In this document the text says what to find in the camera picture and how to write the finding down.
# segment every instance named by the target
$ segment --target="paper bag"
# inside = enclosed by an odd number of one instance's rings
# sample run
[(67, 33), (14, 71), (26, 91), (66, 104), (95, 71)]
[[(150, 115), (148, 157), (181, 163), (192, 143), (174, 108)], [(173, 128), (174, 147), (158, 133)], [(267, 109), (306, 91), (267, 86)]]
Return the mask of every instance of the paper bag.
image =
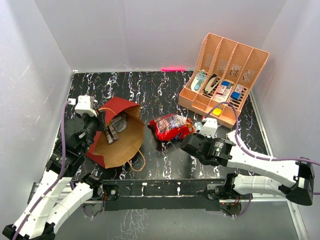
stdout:
[(113, 97), (102, 108), (112, 110), (106, 109), (106, 123), (109, 123), (115, 117), (115, 114), (125, 112), (126, 128), (117, 133), (119, 139), (112, 144), (108, 144), (104, 132), (97, 131), (94, 143), (86, 155), (106, 169), (119, 167), (131, 160), (143, 143), (145, 124), (139, 118), (140, 105), (119, 97)]

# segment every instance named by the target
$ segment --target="red plastic package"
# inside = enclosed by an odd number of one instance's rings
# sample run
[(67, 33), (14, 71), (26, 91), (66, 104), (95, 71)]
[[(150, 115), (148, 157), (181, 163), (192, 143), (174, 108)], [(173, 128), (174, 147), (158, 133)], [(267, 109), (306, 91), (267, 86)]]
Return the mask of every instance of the red plastic package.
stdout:
[(190, 118), (176, 113), (153, 119), (148, 123), (148, 126), (155, 131), (155, 136), (160, 141), (184, 139), (195, 131)]

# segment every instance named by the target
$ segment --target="peach plastic organizer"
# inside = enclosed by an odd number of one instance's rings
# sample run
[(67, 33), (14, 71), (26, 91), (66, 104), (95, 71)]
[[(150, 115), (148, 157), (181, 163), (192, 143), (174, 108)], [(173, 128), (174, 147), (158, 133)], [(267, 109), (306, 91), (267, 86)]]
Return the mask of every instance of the peach plastic organizer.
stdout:
[[(268, 57), (269, 53), (266, 51), (208, 33), (203, 40), (195, 70), (179, 94), (178, 104), (204, 116), (219, 103), (214, 100), (219, 85), (221, 85), (222, 81), (228, 81), (232, 84), (231, 93), (235, 90), (237, 84), (243, 86), (239, 100), (233, 100), (231, 94), (227, 98), (227, 102), (231, 103), (237, 113), (240, 114), (248, 94), (265, 66)], [(200, 90), (195, 92), (190, 88), (191, 83), (201, 70), (204, 70), (207, 74), (206, 79)], [(221, 78), (221, 81), (211, 93), (205, 93), (204, 89), (213, 74)], [(221, 109), (222, 112), (219, 116), (211, 113), (210, 117), (217, 119), (219, 124), (232, 128), (236, 123), (232, 108), (223, 104)]]

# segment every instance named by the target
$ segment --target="black marble table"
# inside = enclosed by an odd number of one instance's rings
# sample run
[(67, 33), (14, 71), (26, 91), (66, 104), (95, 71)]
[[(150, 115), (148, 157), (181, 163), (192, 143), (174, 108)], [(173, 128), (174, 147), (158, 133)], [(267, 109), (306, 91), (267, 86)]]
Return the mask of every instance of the black marble table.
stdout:
[[(251, 175), (251, 172), (223, 166), (205, 166), (197, 159), (180, 150), (179, 141), (160, 142), (147, 127), (150, 120), (170, 113), (187, 116), (198, 122), (200, 115), (178, 105), (179, 93), (192, 75), (192, 71), (175, 72), (104, 72), (77, 73), (72, 78), (69, 98), (79, 95), (93, 96), (95, 106), (101, 107), (112, 97), (120, 97), (140, 104), (140, 118), (145, 123), (144, 141), (140, 148), (146, 158), (146, 165), (140, 172), (131, 170), (129, 164), (104, 169), (89, 158), (80, 166), (75, 179), (85, 174), (103, 179), (223, 179), (226, 174), (238, 171)], [(68, 105), (66, 118), (75, 115), (74, 106)], [(254, 151), (267, 153), (261, 131), (250, 98), (246, 100), (240, 114), (240, 136), (244, 143)], [(229, 128), (219, 126), (216, 136), (226, 137)], [(132, 165), (139, 169), (143, 164), (137, 154)]]

